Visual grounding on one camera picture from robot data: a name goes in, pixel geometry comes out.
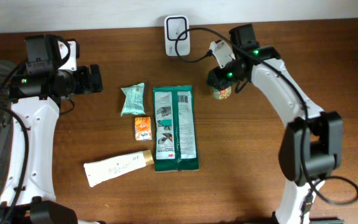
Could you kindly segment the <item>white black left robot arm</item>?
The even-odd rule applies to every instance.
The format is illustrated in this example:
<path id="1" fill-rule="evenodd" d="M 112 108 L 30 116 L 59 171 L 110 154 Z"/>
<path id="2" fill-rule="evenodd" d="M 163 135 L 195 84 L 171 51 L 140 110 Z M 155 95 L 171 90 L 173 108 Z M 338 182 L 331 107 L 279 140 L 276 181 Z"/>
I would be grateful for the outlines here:
<path id="1" fill-rule="evenodd" d="M 99 66 L 77 66 L 75 39 L 42 34 L 25 38 L 26 58 L 3 81 L 9 85 L 12 144 L 6 183 L 0 196 L 0 223 L 81 223 L 75 211 L 56 202 L 53 139 L 64 113 L 62 100 L 99 93 Z"/>

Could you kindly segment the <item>green 3M sponge package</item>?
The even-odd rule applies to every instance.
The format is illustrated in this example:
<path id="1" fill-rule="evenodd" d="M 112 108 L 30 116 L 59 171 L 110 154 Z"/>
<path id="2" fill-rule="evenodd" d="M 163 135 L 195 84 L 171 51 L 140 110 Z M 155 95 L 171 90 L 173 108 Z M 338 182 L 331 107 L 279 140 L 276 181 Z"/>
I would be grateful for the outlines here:
<path id="1" fill-rule="evenodd" d="M 193 87 L 153 88 L 155 109 L 155 171 L 198 170 Z"/>

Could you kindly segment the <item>white tube with gold cap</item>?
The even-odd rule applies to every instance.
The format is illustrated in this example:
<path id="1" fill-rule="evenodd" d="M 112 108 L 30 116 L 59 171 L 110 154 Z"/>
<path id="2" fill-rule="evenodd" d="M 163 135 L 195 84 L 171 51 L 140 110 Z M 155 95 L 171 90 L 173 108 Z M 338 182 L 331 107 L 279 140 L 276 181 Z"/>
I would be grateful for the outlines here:
<path id="1" fill-rule="evenodd" d="M 114 179 L 126 173 L 152 165 L 151 150 L 133 152 L 101 161 L 83 164 L 90 187 Z"/>

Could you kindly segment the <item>green lid glass jar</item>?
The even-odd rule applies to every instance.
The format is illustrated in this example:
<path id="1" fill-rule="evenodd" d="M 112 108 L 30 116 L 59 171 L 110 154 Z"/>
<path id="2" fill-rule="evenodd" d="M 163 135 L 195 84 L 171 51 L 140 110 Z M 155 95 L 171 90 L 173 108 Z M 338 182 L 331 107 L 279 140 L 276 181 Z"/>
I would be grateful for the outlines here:
<path id="1" fill-rule="evenodd" d="M 210 89 L 213 98 L 216 100 L 225 100 L 226 98 L 230 97 L 232 93 L 232 88 L 230 86 L 223 90 L 218 90 L 214 87 L 211 87 Z"/>

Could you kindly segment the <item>light green snack packet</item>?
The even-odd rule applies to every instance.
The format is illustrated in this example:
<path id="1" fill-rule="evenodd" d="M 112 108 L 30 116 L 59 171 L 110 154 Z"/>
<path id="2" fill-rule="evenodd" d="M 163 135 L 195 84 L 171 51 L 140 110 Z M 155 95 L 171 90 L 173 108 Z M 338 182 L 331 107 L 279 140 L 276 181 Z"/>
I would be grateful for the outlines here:
<path id="1" fill-rule="evenodd" d="M 125 95 L 124 105 L 121 110 L 121 116 L 125 114 L 143 115 L 144 109 L 144 83 L 121 88 Z"/>

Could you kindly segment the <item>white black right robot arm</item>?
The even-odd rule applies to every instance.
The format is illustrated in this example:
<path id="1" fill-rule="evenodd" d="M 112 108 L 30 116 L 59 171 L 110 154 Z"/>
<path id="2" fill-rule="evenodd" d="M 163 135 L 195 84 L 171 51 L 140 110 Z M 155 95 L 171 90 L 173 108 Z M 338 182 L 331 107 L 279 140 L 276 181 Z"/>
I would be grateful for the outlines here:
<path id="1" fill-rule="evenodd" d="M 341 165 L 343 121 L 307 97 L 276 49 L 259 45 L 251 24 L 231 29 L 229 36 L 210 43 L 208 55 L 218 66 L 208 73 L 208 85 L 216 92 L 234 85 L 239 93 L 252 83 L 285 127 L 278 155 L 285 189 L 279 208 L 264 222 L 309 223 L 318 190 Z"/>

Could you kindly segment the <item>orange small box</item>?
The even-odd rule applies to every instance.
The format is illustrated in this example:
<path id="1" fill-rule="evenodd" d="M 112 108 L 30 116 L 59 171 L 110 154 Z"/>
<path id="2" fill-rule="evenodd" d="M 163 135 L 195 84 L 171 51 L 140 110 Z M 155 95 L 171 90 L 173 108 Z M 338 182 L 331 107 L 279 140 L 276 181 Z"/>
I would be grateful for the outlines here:
<path id="1" fill-rule="evenodd" d="M 150 117 L 136 117 L 134 124 L 136 141 L 152 140 L 152 127 Z"/>

